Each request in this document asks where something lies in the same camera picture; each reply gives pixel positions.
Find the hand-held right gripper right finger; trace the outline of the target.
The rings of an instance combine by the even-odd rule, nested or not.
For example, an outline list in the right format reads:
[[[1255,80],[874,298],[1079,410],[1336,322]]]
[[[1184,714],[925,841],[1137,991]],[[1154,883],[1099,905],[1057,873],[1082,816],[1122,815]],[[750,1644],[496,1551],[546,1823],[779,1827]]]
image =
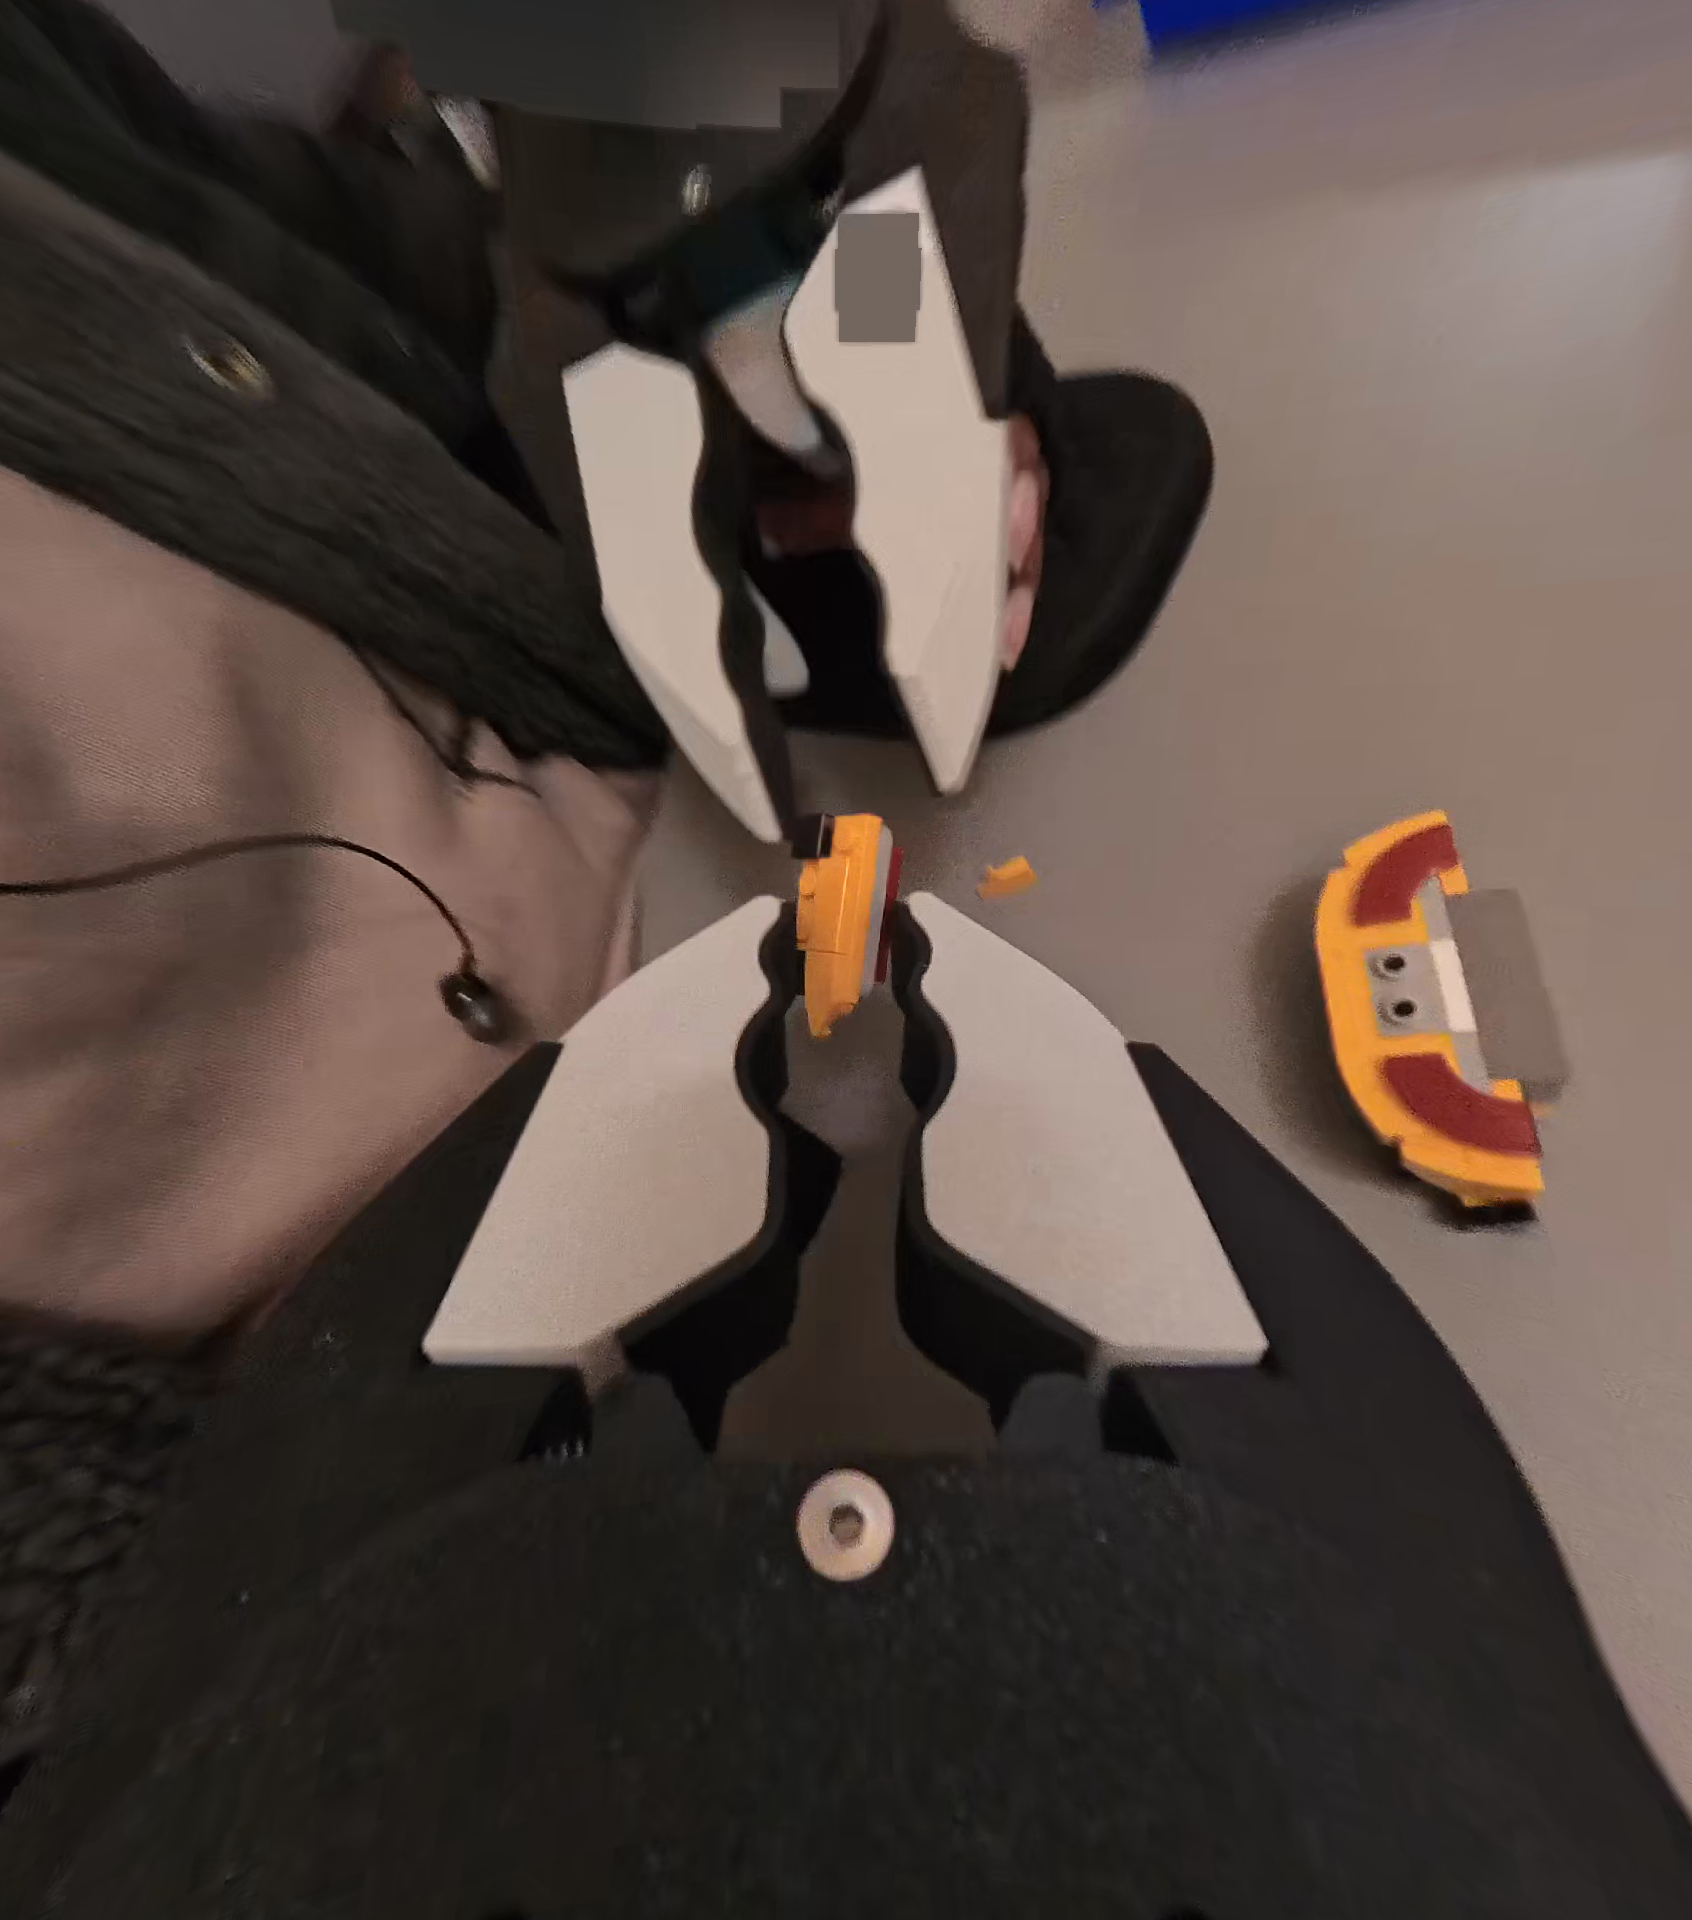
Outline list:
[[[931,892],[893,916],[910,1109],[896,1231],[907,1343],[994,1429],[1033,1380],[1267,1357],[1120,1029]]]

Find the orange lego plate stack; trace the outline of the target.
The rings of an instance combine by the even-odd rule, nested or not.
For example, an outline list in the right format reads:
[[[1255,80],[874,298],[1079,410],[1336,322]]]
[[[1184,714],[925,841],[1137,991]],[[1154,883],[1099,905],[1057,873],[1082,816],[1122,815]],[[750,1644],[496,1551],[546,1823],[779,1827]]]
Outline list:
[[[812,815],[796,824],[800,864],[793,941],[810,1038],[823,1042],[885,980],[904,855],[872,812]]]

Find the person's left hand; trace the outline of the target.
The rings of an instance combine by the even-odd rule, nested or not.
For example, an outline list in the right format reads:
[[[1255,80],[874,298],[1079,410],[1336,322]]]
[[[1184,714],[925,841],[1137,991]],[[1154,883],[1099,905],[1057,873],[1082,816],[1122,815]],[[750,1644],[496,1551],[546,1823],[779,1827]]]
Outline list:
[[[1000,628],[1001,674],[1014,674],[1026,653],[1044,573],[1050,469],[1033,421],[1016,413],[1005,422],[1009,481],[1003,505],[1003,595]]]

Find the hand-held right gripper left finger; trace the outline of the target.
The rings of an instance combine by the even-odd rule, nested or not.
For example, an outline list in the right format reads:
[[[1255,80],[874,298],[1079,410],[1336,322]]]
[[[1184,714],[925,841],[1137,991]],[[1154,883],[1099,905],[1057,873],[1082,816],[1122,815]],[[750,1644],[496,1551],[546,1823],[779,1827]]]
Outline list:
[[[543,1078],[423,1335],[440,1369],[666,1380],[701,1449],[786,1349],[837,1153],[786,1117],[790,903],[757,896],[630,975]]]

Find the black mesh seat cushion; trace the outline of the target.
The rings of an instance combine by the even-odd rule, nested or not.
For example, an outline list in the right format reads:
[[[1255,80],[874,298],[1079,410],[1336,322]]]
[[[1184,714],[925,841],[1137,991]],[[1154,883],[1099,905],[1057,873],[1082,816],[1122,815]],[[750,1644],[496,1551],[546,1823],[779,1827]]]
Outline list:
[[[1215,472],[1191,396],[1143,372],[1053,372],[1026,327],[1012,340],[1005,392],[1035,438],[1048,495],[1029,634],[997,684],[990,741],[1059,720],[1122,673],[1191,548]],[[831,526],[750,562],[810,673],[779,711],[798,732],[904,741],[876,639],[876,583],[843,540],[841,513],[820,517]]]

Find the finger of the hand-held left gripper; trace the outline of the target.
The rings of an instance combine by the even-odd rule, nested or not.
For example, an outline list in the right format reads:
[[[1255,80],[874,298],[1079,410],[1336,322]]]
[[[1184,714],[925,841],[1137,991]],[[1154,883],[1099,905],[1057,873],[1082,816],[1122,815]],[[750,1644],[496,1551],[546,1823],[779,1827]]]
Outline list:
[[[783,344],[849,459],[880,662],[934,789],[951,797],[974,772],[1001,673],[1012,456],[977,388],[920,169],[840,208]]]
[[[783,812],[722,656],[724,589],[691,519],[703,416],[691,374],[625,344],[564,370],[598,599],[617,653],[672,744],[755,841]]]

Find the orange lego wheel arch assembly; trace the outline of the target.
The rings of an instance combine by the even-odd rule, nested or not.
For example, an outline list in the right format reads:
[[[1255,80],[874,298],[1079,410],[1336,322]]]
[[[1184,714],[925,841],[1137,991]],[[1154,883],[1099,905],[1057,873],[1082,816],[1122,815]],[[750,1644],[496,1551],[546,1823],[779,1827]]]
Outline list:
[[[1527,1223],[1570,1064],[1520,895],[1475,886],[1427,809],[1337,855],[1312,952],[1337,1085],[1387,1162],[1461,1227]]]

